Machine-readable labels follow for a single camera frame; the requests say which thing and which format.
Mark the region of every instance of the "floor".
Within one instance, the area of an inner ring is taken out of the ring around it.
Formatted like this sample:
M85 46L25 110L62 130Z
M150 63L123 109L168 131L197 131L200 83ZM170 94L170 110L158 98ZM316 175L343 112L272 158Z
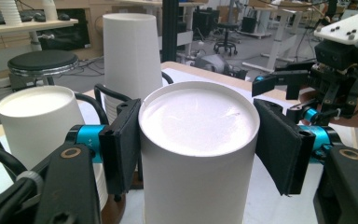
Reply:
M297 30L296 44L290 50L289 57L295 61L304 61L314 58L313 47L318 43L315 41L315 37L312 35L312 31L306 29L306 23L300 23ZM290 26L286 27L284 36L290 36ZM242 62L253 63L260 66L266 66L268 58L262 57L261 53L269 53L274 35L277 31L277 27L268 28L270 36L264 38L255 38L254 36L248 36L232 32L230 33L231 40L236 43L237 55L228 56L227 52L220 49L220 55L232 66L238 69L244 69L248 71L247 77L251 80L257 76L266 74L267 72L257 70L250 67L245 67ZM191 53L193 56L213 55L213 46L216 40L222 39L223 34L219 31L211 32L209 36L203 37L199 40L195 40L192 44ZM277 61L275 65L285 64L285 62ZM68 72L65 75L55 77L54 82L56 85L68 87L73 91L85 92L92 90L93 86L97 83L103 83L103 57L96 58L88 61L80 62L80 65L75 70ZM5 96L12 93L10 87L0 88L0 100Z

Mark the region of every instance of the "black pole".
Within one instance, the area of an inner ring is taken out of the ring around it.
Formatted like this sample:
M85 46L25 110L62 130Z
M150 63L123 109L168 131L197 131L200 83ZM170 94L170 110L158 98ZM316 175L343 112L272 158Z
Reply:
M162 63L176 62L178 11L179 0L162 1Z

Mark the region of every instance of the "stool seat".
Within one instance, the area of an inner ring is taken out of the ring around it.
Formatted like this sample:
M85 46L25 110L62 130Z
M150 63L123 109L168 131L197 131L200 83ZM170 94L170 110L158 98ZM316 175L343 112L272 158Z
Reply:
M24 53L7 62L13 75L23 77L44 77L58 75L74 69L77 56L70 51L48 49Z
M238 25L234 23L222 22L222 23L217 23L217 27L223 29L237 29Z

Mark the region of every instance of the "chair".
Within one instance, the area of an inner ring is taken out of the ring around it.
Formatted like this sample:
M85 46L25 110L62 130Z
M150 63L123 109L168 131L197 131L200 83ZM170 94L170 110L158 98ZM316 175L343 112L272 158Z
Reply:
M232 9L234 8L234 0L230 0L228 8L228 19L227 22L221 22L217 24L217 27L225 30L225 39L223 41L218 41L214 44L213 50L215 53L219 53L220 48L224 48L225 51L229 50L228 56L232 55L232 49L234 49L234 55L238 54L237 47L234 43L228 42L228 33L230 30L238 29L236 23L231 23L232 21Z
M58 49L24 53L7 62L11 73L10 80L15 77L30 77L34 81L43 78L44 84L47 85L54 85L52 76L72 70L77 65L78 58L73 52Z
M225 51L229 50L228 56L232 55L232 49L234 49L234 55L238 54L237 47L234 43L228 42L228 32L232 29L237 29L237 24L231 24L229 22L218 23L217 27L225 29L225 39L223 41L216 42L214 44L213 50L215 53L219 53L220 48L224 48Z

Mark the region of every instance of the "wooden shelf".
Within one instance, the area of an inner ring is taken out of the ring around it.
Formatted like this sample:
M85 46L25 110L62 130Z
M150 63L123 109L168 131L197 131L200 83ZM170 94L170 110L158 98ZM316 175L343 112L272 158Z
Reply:
M73 26L75 23L78 23L78 21L77 20L45 21L45 22L27 21L27 22L23 22L20 25L0 25L0 35L61 28L61 27Z

